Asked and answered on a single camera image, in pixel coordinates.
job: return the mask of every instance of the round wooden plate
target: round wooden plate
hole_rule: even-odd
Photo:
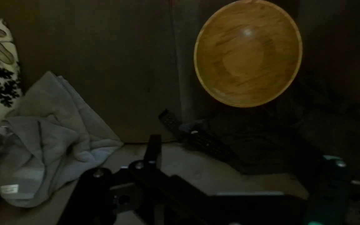
[[[277,98],[292,83],[301,58],[293,20],[265,0],[240,0],[216,11],[202,26],[193,51],[203,89],[236,108]]]

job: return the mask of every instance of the gray towel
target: gray towel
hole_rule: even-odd
[[[46,73],[0,124],[0,195],[32,208],[122,143],[62,78]]]

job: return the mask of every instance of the white label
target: white label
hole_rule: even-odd
[[[0,186],[0,193],[3,195],[16,194],[16,193],[18,193],[18,185],[15,184],[15,185]]]

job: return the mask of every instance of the wooden bowl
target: wooden bowl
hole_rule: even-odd
[[[293,20],[263,0],[240,0],[216,11],[202,26],[193,51],[203,89],[236,108],[277,98],[292,83],[301,58]]]

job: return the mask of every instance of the wood grain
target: wood grain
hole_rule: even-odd
[[[301,58],[293,20],[263,0],[240,0],[216,11],[202,26],[193,51],[203,89],[236,108],[277,98],[292,83]]]

